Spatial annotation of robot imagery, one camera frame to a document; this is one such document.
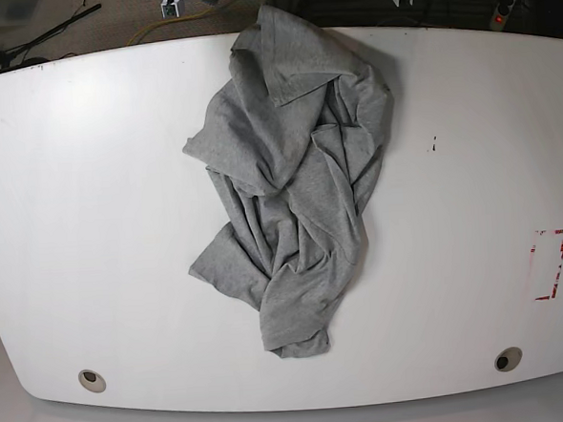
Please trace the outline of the grey T-shirt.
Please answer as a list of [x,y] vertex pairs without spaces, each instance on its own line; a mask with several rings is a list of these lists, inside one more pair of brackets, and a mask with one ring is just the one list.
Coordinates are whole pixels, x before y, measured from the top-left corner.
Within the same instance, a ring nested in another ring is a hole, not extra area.
[[329,350],[328,324],[358,266],[392,96],[328,32],[268,5],[257,17],[185,143],[228,216],[190,272],[259,313],[267,351],[309,358]]

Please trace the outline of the red tape rectangle marking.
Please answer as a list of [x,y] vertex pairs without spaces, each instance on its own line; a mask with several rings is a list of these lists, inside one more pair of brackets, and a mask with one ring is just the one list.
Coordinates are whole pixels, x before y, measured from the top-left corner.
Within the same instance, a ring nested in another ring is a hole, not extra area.
[[530,251],[529,285],[535,302],[556,297],[563,266],[563,229],[535,232]]

